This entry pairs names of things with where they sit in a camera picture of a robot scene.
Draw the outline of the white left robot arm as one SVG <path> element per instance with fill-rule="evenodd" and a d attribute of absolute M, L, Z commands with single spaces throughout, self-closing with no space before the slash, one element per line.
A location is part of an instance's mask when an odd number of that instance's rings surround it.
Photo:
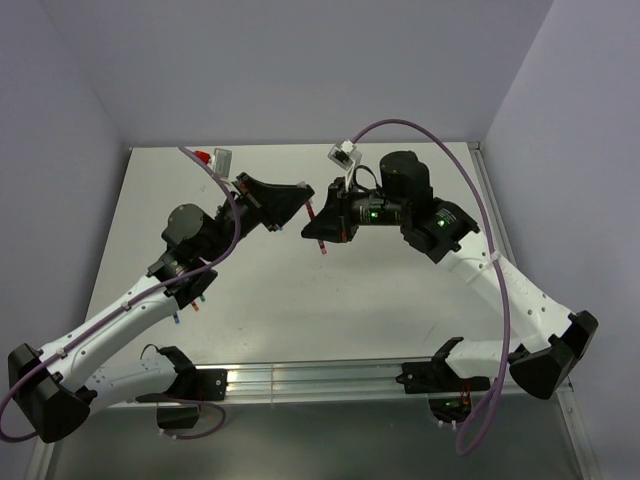
<path fill-rule="evenodd" d="M 26 343 L 8 356 L 9 391 L 45 443 L 77 430 L 91 414 L 127 398 L 167 394 L 183 399 L 195 386 L 196 369 L 177 348 L 107 377 L 103 365 L 156 323 L 175 316 L 202 296 L 217 277 L 215 266 L 258 225 L 283 227 L 314 194 L 307 184 L 279 185 L 246 173 L 215 216 L 194 204 L 169 215 L 162 233 L 166 249 L 147 272 L 115 302 L 69 334 L 34 348 Z"/>

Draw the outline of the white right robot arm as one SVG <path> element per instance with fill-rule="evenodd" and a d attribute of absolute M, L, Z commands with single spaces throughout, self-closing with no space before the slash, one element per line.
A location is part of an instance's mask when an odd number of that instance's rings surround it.
<path fill-rule="evenodd" d="M 458 276 L 498 313 L 510 314 L 510 341 L 448 340 L 429 361 L 403 365 L 397 382 L 406 393 L 486 391 L 505 359 L 509 375 L 528 394 L 548 399 L 582 359 L 598 328 L 588 311 L 557 303 L 489 245 L 460 206 L 436 197 L 428 167 L 412 151 L 385 155 L 381 184 L 355 180 L 360 152 L 350 142 L 329 159 L 345 176 L 328 187 L 324 207 L 303 228 L 306 239 L 353 240 L 361 226 L 397 226 L 406 241 L 434 264 Z"/>

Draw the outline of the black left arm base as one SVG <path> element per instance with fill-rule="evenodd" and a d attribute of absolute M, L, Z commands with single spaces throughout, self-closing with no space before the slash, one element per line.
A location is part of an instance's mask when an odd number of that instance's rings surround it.
<path fill-rule="evenodd" d="M 146 394 L 137 403 L 155 403 L 161 432 L 178 440 L 195 440 L 217 433 L 225 424 L 228 371 L 197 369 L 195 379 L 182 393 Z"/>

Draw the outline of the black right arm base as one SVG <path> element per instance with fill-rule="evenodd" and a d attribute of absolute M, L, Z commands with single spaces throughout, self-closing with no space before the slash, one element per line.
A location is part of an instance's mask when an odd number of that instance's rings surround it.
<path fill-rule="evenodd" d="M 426 394 L 432 415 L 453 427 L 464 422 L 472 411 L 471 394 L 491 387 L 487 377 L 460 378 L 446 364 L 435 361 L 405 362 L 395 378 L 407 395 Z"/>

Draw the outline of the aluminium side rail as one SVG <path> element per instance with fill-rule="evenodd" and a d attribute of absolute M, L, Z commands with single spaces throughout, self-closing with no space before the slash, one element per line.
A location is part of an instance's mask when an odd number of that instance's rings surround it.
<path fill-rule="evenodd" d="M 532 307 L 516 304 L 517 300 L 525 300 L 524 294 L 531 293 L 530 287 L 525 287 L 522 280 L 515 276 L 517 263 L 506 232 L 496 196 L 493 192 L 488 172 L 483 160 L 479 142 L 468 142 L 467 147 L 471 156 L 474 172 L 477 176 L 484 205 L 488 212 L 492 235 L 496 249 L 501 254 L 500 265 L 507 284 L 510 315 L 511 335 L 515 341 L 524 345 L 530 352 L 544 348 L 543 339 L 534 325 L 535 312 Z"/>

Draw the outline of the aluminium front rail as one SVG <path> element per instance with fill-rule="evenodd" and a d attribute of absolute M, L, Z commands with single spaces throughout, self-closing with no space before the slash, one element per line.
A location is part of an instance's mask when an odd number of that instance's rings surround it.
<path fill-rule="evenodd" d="M 401 399 L 407 394 L 395 378 L 405 362 L 434 361 L 426 358 L 343 360 L 319 362 L 201 364 L 181 373 L 178 361 L 154 353 L 122 367 L 101 367 L 85 386 L 94 391 L 91 411 L 135 402 L 146 394 L 182 393 L 195 379 L 197 369 L 228 371 L 223 405 L 318 403 Z M 495 373 L 457 374 L 467 379 Z"/>

